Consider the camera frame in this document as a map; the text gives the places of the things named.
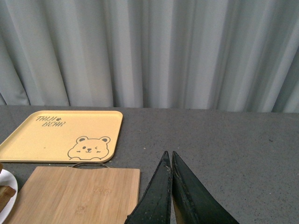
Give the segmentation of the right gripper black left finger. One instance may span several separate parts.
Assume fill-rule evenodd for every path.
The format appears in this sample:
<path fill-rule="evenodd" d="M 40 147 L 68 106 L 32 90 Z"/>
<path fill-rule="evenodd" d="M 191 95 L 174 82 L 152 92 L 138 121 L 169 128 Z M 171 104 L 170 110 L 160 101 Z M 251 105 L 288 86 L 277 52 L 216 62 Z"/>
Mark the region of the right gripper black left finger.
<path fill-rule="evenodd" d="M 169 224 L 171 220 L 172 169 L 165 151 L 140 200 L 126 224 Z"/>

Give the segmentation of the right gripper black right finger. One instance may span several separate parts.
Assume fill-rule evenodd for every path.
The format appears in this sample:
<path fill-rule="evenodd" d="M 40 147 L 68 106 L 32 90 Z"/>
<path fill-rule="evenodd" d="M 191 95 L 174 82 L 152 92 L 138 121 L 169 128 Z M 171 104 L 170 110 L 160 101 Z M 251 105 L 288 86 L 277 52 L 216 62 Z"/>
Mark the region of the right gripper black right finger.
<path fill-rule="evenodd" d="M 177 152 L 172 152 L 172 198 L 178 224 L 237 224 Z"/>

